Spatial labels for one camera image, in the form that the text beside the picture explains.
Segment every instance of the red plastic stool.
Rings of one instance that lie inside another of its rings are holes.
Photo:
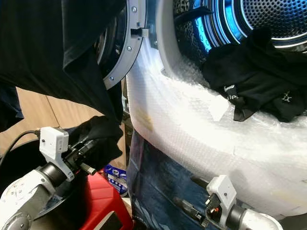
[[[106,229],[101,225],[111,215],[112,211],[116,213],[117,221],[121,222],[116,230],[132,230],[132,219],[118,194],[118,191],[109,184],[99,173],[94,176],[88,176],[88,210],[89,216],[81,230]]]

